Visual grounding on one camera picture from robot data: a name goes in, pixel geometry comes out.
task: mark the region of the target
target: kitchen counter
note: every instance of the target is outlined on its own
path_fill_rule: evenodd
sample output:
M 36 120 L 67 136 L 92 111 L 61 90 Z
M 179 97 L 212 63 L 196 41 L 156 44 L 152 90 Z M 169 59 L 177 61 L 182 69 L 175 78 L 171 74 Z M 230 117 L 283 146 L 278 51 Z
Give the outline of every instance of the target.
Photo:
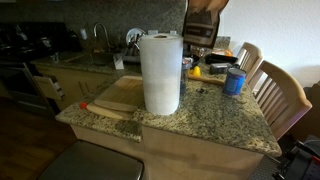
M 34 63 L 46 64 L 46 62 L 39 61 Z M 81 67 L 63 63 L 51 65 L 91 72 L 119 73 L 111 66 L 104 68 Z M 201 63 L 200 66 L 206 77 L 222 80 L 225 78 L 224 76 L 208 75 L 205 73 L 208 72 L 208 66 Z M 138 67 L 137 65 L 125 64 L 125 70 L 121 70 L 119 76 L 139 75 Z M 83 101 L 91 102 L 112 83 L 113 81 L 104 82 Z M 203 89 L 205 93 L 197 92 L 199 89 Z M 134 113 L 132 121 L 115 120 L 96 115 L 86 109 L 80 109 L 79 102 L 77 102 L 58 114 L 56 119 L 134 142 L 142 140 L 141 125 L 143 125 L 274 157 L 280 156 L 281 149 L 261 110 L 257 107 L 258 105 L 246 85 L 239 96 L 230 97 L 222 93 L 222 86 L 190 80 L 186 94 L 180 98 L 178 110 L 169 116 L 155 116 L 147 112 L 144 106 L 141 106 Z

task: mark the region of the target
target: kitchen island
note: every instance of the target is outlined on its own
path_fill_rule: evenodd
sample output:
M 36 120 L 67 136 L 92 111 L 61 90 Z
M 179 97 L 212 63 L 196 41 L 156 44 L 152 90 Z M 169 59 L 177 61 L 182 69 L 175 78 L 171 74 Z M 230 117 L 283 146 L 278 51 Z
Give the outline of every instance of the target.
M 122 74 L 139 75 L 134 66 Z M 201 68 L 206 72 L 206 65 Z M 281 155 L 246 85 L 239 96 L 230 97 L 222 86 L 190 80 L 169 116 L 155 116 L 140 106 L 132 120 L 123 121 L 80 108 L 80 102 L 91 102 L 113 82 L 105 81 L 56 119 L 71 124 L 79 139 L 142 160 L 146 179 L 246 179 L 264 154 Z

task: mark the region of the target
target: backsplash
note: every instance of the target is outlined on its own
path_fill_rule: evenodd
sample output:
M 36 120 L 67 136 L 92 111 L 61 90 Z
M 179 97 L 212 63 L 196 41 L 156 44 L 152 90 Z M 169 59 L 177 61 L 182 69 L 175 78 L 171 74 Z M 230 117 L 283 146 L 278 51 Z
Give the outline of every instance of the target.
M 0 3 L 0 22 L 64 22 L 79 36 L 83 48 L 89 50 L 106 47 L 101 26 L 97 27 L 98 37 L 93 35 L 96 22 L 104 24 L 110 43 L 120 35 L 124 45 L 131 28 L 164 33 L 176 30 L 181 35 L 185 10 L 186 0 L 17 0 Z M 87 40 L 81 39 L 82 28 L 86 29 Z

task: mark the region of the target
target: chair back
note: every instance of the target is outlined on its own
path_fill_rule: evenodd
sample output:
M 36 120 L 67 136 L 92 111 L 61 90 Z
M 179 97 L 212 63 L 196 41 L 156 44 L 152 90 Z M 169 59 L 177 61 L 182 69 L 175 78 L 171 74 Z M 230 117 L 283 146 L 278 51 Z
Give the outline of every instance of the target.
M 267 77 L 257 88 L 263 74 Z M 258 89 L 255 98 L 277 140 L 312 107 L 298 81 L 270 62 L 263 61 L 248 84 Z
M 246 82 L 248 82 L 262 61 L 260 49 L 248 42 L 244 42 L 237 58 L 239 59 L 240 69 L 247 72 Z

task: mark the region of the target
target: yellow object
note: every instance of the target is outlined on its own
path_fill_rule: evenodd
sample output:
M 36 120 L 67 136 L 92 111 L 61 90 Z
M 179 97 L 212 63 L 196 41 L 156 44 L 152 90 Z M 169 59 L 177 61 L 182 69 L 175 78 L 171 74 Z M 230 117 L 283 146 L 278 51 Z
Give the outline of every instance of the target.
M 233 56 L 232 51 L 230 49 L 213 49 L 212 53 L 230 57 Z
M 198 76 L 198 77 L 201 76 L 201 72 L 200 72 L 199 66 L 194 67 L 194 69 L 193 69 L 193 74 L 192 74 L 192 75 Z

